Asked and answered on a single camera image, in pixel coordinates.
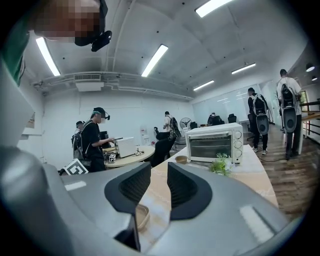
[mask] window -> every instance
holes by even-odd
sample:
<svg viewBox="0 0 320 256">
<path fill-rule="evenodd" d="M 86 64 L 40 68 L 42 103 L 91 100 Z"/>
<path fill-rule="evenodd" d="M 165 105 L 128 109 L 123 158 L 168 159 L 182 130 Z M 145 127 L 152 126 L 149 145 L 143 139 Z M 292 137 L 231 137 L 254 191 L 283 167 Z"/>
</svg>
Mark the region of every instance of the window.
<svg viewBox="0 0 320 256">
<path fill-rule="evenodd" d="M 301 91 L 301 103 L 308 103 L 308 97 L 305 90 Z M 302 111 L 309 111 L 309 106 L 303 106 Z"/>
</svg>

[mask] oven door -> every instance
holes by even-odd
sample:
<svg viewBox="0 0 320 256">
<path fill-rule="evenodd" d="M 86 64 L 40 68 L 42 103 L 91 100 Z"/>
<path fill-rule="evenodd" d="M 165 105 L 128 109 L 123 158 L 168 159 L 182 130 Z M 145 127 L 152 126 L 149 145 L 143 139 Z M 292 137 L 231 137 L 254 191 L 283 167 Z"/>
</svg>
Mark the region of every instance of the oven door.
<svg viewBox="0 0 320 256">
<path fill-rule="evenodd" d="M 219 153 L 232 158 L 232 131 L 190 134 L 187 139 L 193 161 L 212 162 Z"/>
</svg>

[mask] oven knob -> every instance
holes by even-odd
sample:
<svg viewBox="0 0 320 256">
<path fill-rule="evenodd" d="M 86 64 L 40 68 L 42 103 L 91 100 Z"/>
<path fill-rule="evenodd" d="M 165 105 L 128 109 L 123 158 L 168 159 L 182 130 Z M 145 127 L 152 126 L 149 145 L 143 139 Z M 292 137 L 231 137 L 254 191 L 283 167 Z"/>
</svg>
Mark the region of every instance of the oven knob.
<svg viewBox="0 0 320 256">
<path fill-rule="evenodd" d="M 235 151 L 235 157 L 236 157 L 236 158 L 239 158 L 239 157 L 241 157 L 241 156 L 242 156 L 242 151 L 239 150 L 239 149 L 237 149 L 237 150 Z"/>
<path fill-rule="evenodd" d="M 234 143 L 234 147 L 235 147 L 236 149 L 240 149 L 241 146 L 242 146 L 242 142 L 241 142 L 240 140 L 238 140 L 238 141 L 236 141 L 236 142 Z"/>
<path fill-rule="evenodd" d="M 234 133 L 234 136 L 235 136 L 236 139 L 240 139 L 241 136 L 242 136 L 241 131 L 238 131 L 238 130 L 237 130 L 237 131 Z"/>
</svg>

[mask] ceiling light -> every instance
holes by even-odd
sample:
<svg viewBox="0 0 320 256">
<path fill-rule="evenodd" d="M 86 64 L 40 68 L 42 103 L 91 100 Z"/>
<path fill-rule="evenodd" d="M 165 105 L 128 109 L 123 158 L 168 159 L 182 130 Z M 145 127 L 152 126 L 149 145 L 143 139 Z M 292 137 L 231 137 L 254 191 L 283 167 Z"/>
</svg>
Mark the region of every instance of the ceiling light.
<svg viewBox="0 0 320 256">
<path fill-rule="evenodd" d="M 147 77 L 151 70 L 155 67 L 155 65 L 158 63 L 158 61 L 161 59 L 161 57 L 166 53 L 168 50 L 168 47 L 161 44 L 159 49 L 156 51 L 156 53 L 153 55 L 152 59 L 150 60 L 149 64 L 146 66 L 145 70 L 142 73 L 142 77 Z"/>
<path fill-rule="evenodd" d="M 221 101 L 224 101 L 224 100 L 227 100 L 228 98 L 224 98 L 224 99 L 220 99 L 218 100 L 217 102 L 221 102 Z"/>
<path fill-rule="evenodd" d="M 199 90 L 199 89 L 201 89 L 202 87 L 205 87 L 205 86 L 207 86 L 207 85 L 210 85 L 210 84 L 212 84 L 212 83 L 214 83 L 214 82 L 215 82 L 215 81 L 211 80 L 210 82 L 207 82 L 207 83 L 205 83 L 205 84 L 203 84 L 203 85 L 201 85 L 201 86 L 199 86 L 199 87 L 197 87 L 197 88 L 194 88 L 193 90 L 194 90 L 194 91 Z"/>
<path fill-rule="evenodd" d="M 312 71 L 312 70 L 314 70 L 314 69 L 315 69 L 315 66 L 312 65 L 311 63 L 308 63 L 308 64 L 305 66 L 305 71 L 307 71 L 307 72 L 310 72 L 310 71 Z"/>
<path fill-rule="evenodd" d="M 232 71 L 231 74 L 233 75 L 233 74 L 235 74 L 235 73 L 244 71 L 244 70 L 246 70 L 246 69 L 249 69 L 249 68 L 254 67 L 255 65 L 256 65 L 256 63 L 253 63 L 253 64 L 251 64 L 251 65 L 249 65 L 249 66 L 244 66 L 244 67 L 242 67 L 242 68 L 240 68 L 240 69 L 237 69 L 237 70 L 235 70 L 235 71 Z"/>
<path fill-rule="evenodd" d="M 60 76 L 60 72 L 59 70 L 57 69 L 56 67 L 56 64 L 54 63 L 51 55 L 50 55 L 50 52 L 48 50 L 48 47 L 47 47 L 47 44 L 46 44 L 46 41 L 43 37 L 40 37 L 38 39 L 35 40 L 39 49 L 40 49 L 40 52 L 42 53 L 42 56 L 45 60 L 45 62 L 47 63 L 47 65 L 49 66 L 51 72 L 53 73 L 53 75 L 55 77 L 57 76 Z"/>
<path fill-rule="evenodd" d="M 220 6 L 225 5 L 226 3 L 231 2 L 232 0 L 211 0 L 209 2 L 206 2 L 205 4 L 201 5 L 197 9 L 195 9 L 195 12 L 203 18 L 207 14 L 211 13 L 215 9 L 219 8 Z"/>
</svg>

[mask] round table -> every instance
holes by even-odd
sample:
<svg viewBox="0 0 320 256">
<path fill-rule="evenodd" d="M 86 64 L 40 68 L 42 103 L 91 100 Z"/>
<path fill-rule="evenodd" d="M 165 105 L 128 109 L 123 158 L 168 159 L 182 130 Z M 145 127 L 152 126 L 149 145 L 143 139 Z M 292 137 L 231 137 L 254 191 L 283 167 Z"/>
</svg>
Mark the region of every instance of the round table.
<svg viewBox="0 0 320 256">
<path fill-rule="evenodd" d="M 108 168 L 128 166 L 134 163 L 142 162 L 155 153 L 155 148 L 153 146 L 137 146 L 137 148 L 139 149 L 139 151 L 144 151 L 144 154 L 138 156 L 133 154 L 124 158 L 117 158 L 115 162 L 105 161 L 105 166 Z"/>
</svg>

